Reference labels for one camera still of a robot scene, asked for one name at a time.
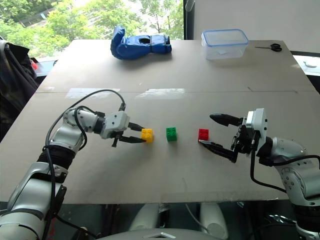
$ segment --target red lego brick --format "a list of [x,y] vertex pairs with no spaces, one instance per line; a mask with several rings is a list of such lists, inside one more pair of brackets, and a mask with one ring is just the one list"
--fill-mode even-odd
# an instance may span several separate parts
[[209,140],[209,129],[199,128],[198,141],[199,140],[204,140],[204,141]]

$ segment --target blue container lid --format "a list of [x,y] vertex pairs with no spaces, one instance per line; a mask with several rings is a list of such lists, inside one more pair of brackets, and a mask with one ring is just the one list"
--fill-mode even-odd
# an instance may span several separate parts
[[241,29],[207,30],[202,33],[208,47],[246,46],[249,40]]

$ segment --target green lego brick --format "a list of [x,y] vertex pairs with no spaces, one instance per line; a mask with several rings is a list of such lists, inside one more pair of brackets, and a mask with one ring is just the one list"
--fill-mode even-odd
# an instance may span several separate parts
[[177,141],[177,131],[175,127],[167,127],[166,139],[168,140],[168,142]]

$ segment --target white wall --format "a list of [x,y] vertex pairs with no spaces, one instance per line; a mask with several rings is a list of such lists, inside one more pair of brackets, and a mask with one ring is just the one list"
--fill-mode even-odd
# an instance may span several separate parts
[[320,0],[196,0],[194,39],[212,29],[242,29],[249,40],[320,53]]

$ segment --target window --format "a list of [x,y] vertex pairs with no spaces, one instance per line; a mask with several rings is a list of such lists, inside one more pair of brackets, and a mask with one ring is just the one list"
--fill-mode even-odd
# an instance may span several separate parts
[[58,56],[74,39],[166,34],[184,38],[183,0],[0,0],[0,36],[36,58]]

